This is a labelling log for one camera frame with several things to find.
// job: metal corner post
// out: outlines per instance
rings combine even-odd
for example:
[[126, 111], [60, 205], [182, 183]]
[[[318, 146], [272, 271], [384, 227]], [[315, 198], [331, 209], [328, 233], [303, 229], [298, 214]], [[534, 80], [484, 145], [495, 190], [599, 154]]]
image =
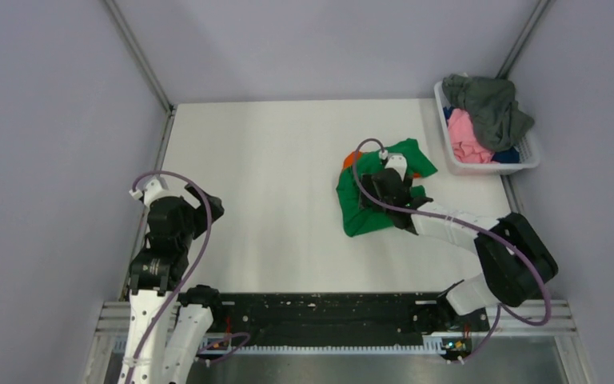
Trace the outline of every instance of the metal corner post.
[[138, 44], [133, 31], [130, 29], [126, 18], [123, 16], [121, 9], [118, 7], [115, 0], [101, 0], [105, 6], [107, 13], [110, 15], [112, 23], [116, 26], [117, 32], [121, 40], [126, 45], [126, 49], [130, 53], [130, 57], [135, 61], [135, 65], [140, 70], [142, 77], [147, 82], [154, 96], [158, 99], [159, 104], [165, 112], [170, 112], [173, 109], [173, 103], [166, 96], [161, 83], [158, 81], [150, 62], [147, 60], [144, 51]]
[[509, 74], [512, 72], [512, 68], [521, 56], [521, 52], [523, 52], [524, 48], [528, 45], [528, 42], [530, 41], [533, 32], [540, 25], [540, 21], [542, 20], [543, 16], [545, 16], [553, 2], [554, 0], [538, 1], [536, 7], [533, 8], [531, 16], [526, 21], [526, 24], [524, 24], [524, 29], [521, 30], [519, 36], [516, 37], [516, 41], [514, 42], [512, 49], [509, 50], [507, 58], [505, 58], [504, 62], [502, 63], [502, 66], [500, 67], [500, 70], [498, 70], [498, 73], [496, 75], [497, 78], [509, 77]]

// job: cable connector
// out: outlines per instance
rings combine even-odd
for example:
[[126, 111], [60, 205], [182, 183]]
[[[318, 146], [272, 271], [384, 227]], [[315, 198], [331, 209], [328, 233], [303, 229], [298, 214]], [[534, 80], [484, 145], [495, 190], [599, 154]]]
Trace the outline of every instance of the cable connector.
[[144, 196], [141, 190], [129, 190], [128, 193], [133, 200], [140, 200]]

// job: white cable clip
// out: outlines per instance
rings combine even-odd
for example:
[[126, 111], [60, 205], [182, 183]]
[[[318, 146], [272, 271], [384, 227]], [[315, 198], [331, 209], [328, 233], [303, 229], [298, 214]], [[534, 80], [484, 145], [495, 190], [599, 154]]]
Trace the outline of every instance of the white cable clip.
[[130, 368], [135, 368], [136, 366], [148, 366], [152, 362], [151, 358], [131, 358], [124, 357], [123, 363], [129, 366]]
[[458, 246], [458, 243], [455, 232], [453, 231], [453, 224], [455, 223], [455, 219], [459, 214], [462, 214], [461, 210], [451, 210], [445, 215], [444, 218], [446, 237], [449, 238], [449, 241], [456, 246]]
[[133, 200], [140, 200], [144, 195], [141, 190], [129, 190], [128, 193], [133, 198]]

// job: metal floor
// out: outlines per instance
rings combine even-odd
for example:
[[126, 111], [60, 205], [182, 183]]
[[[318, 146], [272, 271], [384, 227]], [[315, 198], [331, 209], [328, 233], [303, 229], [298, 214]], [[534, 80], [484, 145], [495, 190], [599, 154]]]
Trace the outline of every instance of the metal floor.
[[[114, 355], [106, 384], [118, 380], [122, 356]], [[434, 356], [237, 356], [205, 368], [195, 364], [187, 384], [565, 384], [553, 339], [491, 340], [464, 366], [435, 363]]]

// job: gray cloth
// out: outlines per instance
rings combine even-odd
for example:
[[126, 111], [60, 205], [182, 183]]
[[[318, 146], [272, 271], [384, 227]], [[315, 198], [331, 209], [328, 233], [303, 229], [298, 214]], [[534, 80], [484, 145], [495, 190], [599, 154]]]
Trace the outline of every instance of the gray cloth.
[[533, 118], [519, 110], [509, 80], [452, 74], [441, 88], [452, 106], [469, 113], [476, 140], [493, 152], [512, 148], [533, 126]]

